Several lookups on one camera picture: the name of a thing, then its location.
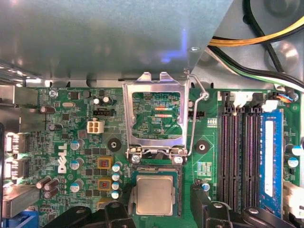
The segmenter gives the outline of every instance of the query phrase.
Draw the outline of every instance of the ram slot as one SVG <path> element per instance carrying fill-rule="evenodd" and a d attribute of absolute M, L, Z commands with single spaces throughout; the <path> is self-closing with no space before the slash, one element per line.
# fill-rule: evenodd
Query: ram slot
<path fill-rule="evenodd" d="M 228 201 L 229 191 L 229 139 L 230 139 L 230 115 L 223 114 L 221 116 L 221 132 L 220 132 L 220 151 L 219 151 L 219 179 L 218 179 L 218 197 L 219 201 Z"/>
<path fill-rule="evenodd" d="M 260 115 L 244 115 L 242 154 L 242 208 L 258 206 Z"/>
<path fill-rule="evenodd" d="M 219 145 L 218 199 L 240 210 L 240 146 L 242 114 L 222 114 Z"/>
<path fill-rule="evenodd" d="M 229 151 L 229 206 L 235 211 L 240 210 L 240 146 L 242 132 L 242 114 L 231 114 L 230 151 Z"/>

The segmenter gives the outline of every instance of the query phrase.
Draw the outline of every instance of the green circuit board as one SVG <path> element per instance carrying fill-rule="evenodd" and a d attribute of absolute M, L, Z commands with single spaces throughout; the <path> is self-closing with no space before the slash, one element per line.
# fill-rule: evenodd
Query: green circuit board
<path fill-rule="evenodd" d="M 60 132 L 50 132 L 48 130 L 33 133 L 31 137 L 30 153 L 25 154 L 31 158 L 31 178 L 24 179 L 24 183 L 35 184 L 38 180 L 50 176 L 58 178 L 59 193 L 52 199 L 44 199 L 43 191 L 41 200 L 34 206 L 39 211 L 39 225 L 44 226 L 52 219 L 62 214 L 73 206 L 87 206 L 93 212 L 97 210 L 98 201 L 110 198 L 110 191 L 99 191 L 98 180 L 111 176 L 111 170 L 106 172 L 98 171 L 97 160 L 102 156 L 113 156 L 114 162 L 121 162 L 122 185 L 132 183 L 130 174 L 131 165 L 126 159 L 126 134 L 124 120 L 123 91 L 121 88 L 58 88 L 58 96 L 50 98 L 49 88 L 37 88 L 39 91 L 39 106 L 53 106 L 56 108 L 55 114 L 47 114 L 47 126 L 49 124 L 60 123 L 63 130 Z M 84 92 L 90 91 L 89 98 L 84 98 Z M 210 98 L 201 101 L 198 111 L 205 113 L 203 118 L 196 120 L 196 131 L 194 134 L 194 145 L 198 140 L 205 140 L 209 143 L 209 151 L 206 154 L 197 153 L 195 150 L 188 158 L 187 164 L 182 167 L 182 215 L 177 217 L 156 217 L 137 216 L 133 219 L 139 228 L 164 228 L 164 227 L 185 227 L 193 228 L 196 224 L 190 210 L 190 185 L 195 179 L 201 179 L 210 185 L 209 196 L 212 200 L 217 200 L 217 147 L 218 147 L 218 102 L 215 89 L 208 91 Z M 113 100 L 111 106 L 105 109 L 114 109 L 111 116 L 98 116 L 99 121 L 104 121 L 104 133 L 86 133 L 87 121 L 91 121 L 95 107 L 93 98 L 108 96 Z M 199 89 L 191 89 L 189 99 L 195 101 L 200 95 Z M 133 95 L 133 111 L 137 116 L 137 123 L 134 125 L 133 135 L 149 138 L 153 134 L 156 139 L 174 138 L 181 134 L 180 127 L 176 124 L 176 116 L 179 109 L 179 94 L 168 93 L 141 93 Z M 72 107 L 64 107 L 64 103 L 73 103 Z M 299 143 L 300 132 L 300 106 L 298 103 L 286 105 L 280 103 L 284 108 L 286 124 L 285 135 L 288 135 L 289 142 Z M 169 108 L 167 110 L 155 110 L 156 107 Z M 155 120 L 155 114 L 167 114 L 169 117 Z M 193 120 L 188 122 L 188 150 L 190 146 L 190 134 Z M 85 144 L 80 150 L 71 150 L 70 144 L 73 140 L 81 138 Z M 112 138 L 117 138 L 122 146 L 117 152 L 108 149 L 108 142 Z M 58 153 L 59 146 L 67 144 L 66 153 L 66 173 L 58 173 Z M 70 169 L 69 164 L 76 158 L 84 161 L 82 168 L 77 171 Z M 141 164 L 171 164 L 170 160 L 144 159 Z M 295 184 L 299 183 L 299 166 L 295 169 L 294 175 L 285 177 Z M 70 186 L 76 180 L 82 180 L 84 185 L 77 193 L 70 191 Z"/>
<path fill-rule="evenodd" d="M 136 124 L 132 134 L 143 139 L 174 139 L 181 136 L 177 124 L 179 93 L 134 93 Z"/>

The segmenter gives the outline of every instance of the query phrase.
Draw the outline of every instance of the ram module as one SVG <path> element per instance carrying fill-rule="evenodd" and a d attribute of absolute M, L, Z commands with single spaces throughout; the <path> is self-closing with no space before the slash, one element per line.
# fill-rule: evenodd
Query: ram module
<path fill-rule="evenodd" d="M 260 207 L 282 217 L 283 109 L 261 114 Z"/>

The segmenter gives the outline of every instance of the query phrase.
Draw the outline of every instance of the dell logo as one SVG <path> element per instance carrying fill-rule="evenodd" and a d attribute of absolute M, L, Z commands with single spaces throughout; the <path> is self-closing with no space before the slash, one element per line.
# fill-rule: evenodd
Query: dell logo
<path fill-rule="evenodd" d="M 67 167 L 66 167 L 66 155 L 67 155 L 67 144 L 63 144 L 63 146 L 59 146 L 58 149 L 63 150 L 62 152 L 59 152 L 59 166 L 58 166 L 58 173 L 67 173 Z"/>

